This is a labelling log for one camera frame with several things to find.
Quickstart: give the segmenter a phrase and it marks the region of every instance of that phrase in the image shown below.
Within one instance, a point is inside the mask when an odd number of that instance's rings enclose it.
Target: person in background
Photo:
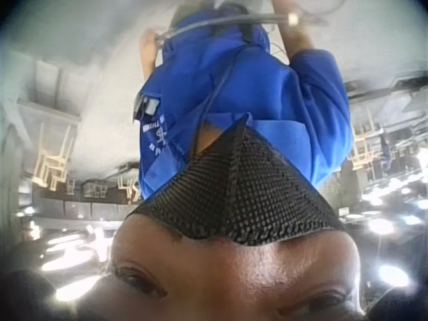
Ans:
[[[186,1],[172,27],[248,13],[238,4]],[[272,0],[278,14],[298,17],[290,0]],[[184,169],[195,155],[248,115],[263,135],[313,185],[337,169],[350,151],[348,98],[331,53],[315,49],[300,21],[281,24],[289,65],[270,54],[258,24],[205,26],[165,41],[155,67],[158,35],[140,40],[146,80],[136,99],[140,121],[143,199]]]

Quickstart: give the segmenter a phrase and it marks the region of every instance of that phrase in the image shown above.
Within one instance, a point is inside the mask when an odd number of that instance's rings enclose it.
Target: person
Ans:
[[[78,309],[106,320],[366,320],[352,238],[242,118],[117,231]]]
[[[172,27],[247,13],[242,5],[186,1]],[[285,16],[299,12],[290,0],[272,0]],[[140,121],[142,198],[184,169],[196,154],[243,115],[313,185],[337,169],[350,151],[348,98],[331,53],[314,49],[302,19],[280,24],[290,59],[270,54],[265,29],[253,25],[196,28],[165,41],[155,67],[158,35],[140,40],[146,82],[136,99]]]

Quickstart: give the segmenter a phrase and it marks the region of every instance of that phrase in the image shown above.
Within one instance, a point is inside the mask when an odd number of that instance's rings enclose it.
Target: blue shirt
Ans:
[[[218,14],[200,11],[179,27]],[[304,50],[287,66],[269,53],[264,29],[259,25],[252,29],[251,43],[238,26],[220,32],[202,27],[165,43],[163,64],[139,93],[144,100],[137,114],[144,199],[184,169],[202,117],[226,129],[247,115],[248,126],[265,136],[313,185],[348,155],[352,146],[348,97],[331,53]]]

